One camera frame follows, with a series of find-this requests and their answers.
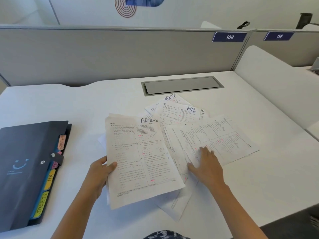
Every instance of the black folder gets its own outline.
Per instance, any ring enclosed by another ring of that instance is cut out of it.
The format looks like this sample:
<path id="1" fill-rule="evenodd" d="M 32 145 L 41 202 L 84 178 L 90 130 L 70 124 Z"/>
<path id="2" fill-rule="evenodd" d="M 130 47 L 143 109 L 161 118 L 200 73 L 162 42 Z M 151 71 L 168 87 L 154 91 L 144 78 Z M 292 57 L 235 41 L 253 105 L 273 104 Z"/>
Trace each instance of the black folder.
<path id="1" fill-rule="evenodd" d="M 0 129 L 0 232 L 41 223 L 59 167 L 41 215 L 31 220 L 52 161 L 63 163 L 72 124 L 50 121 Z M 57 153 L 60 135 L 64 149 Z"/>

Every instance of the black expanding file folder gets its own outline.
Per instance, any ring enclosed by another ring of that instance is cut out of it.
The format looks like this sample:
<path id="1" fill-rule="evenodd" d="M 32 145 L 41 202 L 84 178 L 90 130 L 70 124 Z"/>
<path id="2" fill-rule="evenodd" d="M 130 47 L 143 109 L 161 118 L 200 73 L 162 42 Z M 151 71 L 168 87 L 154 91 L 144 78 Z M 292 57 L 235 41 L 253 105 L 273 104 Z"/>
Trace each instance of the black expanding file folder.
<path id="1" fill-rule="evenodd" d="M 0 129 L 0 232 L 41 223 L 72 124 Z"/>

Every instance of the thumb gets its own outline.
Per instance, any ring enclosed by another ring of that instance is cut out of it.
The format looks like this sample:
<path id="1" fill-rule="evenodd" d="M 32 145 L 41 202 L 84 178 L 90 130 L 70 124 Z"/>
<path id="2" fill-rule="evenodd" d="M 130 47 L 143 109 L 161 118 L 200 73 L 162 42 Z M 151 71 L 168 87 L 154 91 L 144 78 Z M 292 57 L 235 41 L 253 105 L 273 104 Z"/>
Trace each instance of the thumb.
<path id="1" fill-rule="evenodd" d="M 113 162 L 109 166 L 107 166 L 106 167 L 107 173 L 109 174 L 109 173 L 113 172 L 114 169 L 116 168 L 116 166 L 117 166 L 117 162 Z"/>
<path id="2" fill-rule="evenodd" d="M 192 163 L 187 163 L 188 170 L 191 171 L 194 175 L 197 176 L 197 169 Z"/>

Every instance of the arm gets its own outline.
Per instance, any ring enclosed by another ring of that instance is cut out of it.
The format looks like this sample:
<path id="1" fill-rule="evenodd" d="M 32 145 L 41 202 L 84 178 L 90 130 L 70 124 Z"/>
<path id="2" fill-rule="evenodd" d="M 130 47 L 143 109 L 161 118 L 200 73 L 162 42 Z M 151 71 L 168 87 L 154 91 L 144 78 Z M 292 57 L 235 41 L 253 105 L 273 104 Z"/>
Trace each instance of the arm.
<path id="1" fill-rule="evenodd" d="M 101 195 L 103 186 L 106 185 L 108 174 L 117 166 L 116 162 L 109 166 L 103 165 L 105 162 L 106 157 L 103 157 L 91 164 L 80 191 L 51 239 L 81 239 L 83 237 L 92 207 Z"/>
<path id="2" fill-rule="evenodd" d="M 214 152 L 209 152 L 207 147 L 200 149 L 202 156 L 199 168 L 191 163 L 188 168 L 215 198 L 234 239 L 267 239 L 225 184 L 223 169 Z"/>

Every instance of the hand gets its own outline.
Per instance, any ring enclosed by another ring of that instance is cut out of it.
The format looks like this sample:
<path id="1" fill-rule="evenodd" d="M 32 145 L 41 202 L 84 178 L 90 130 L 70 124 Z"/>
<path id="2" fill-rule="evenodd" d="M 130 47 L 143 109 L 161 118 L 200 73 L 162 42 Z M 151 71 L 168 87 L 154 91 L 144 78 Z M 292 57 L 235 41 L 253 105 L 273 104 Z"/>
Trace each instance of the hand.
<path id="1" fill-rule="evenodd" d="M 117 162 L 113 162 L 109 166 L 103 165 L 106 160 L 105 156 L 91 164 L 80 189 L 83 194 L 92 195 L 95 200 L 101 195 L 109 173 L 117 166 Z"/>
<path id="2" fill-rule="evenodd" d="M 193 164 L 188 163 L 187 166 L 189 171 L 191 171 L 209 190 L 215 190 L 226 186 L 223 169 L 218 162 L 214 151 L 209 152 L 207 147 L 200 147 L 200 151 L 202 155 L 199 167 L 195 168 Z"/>

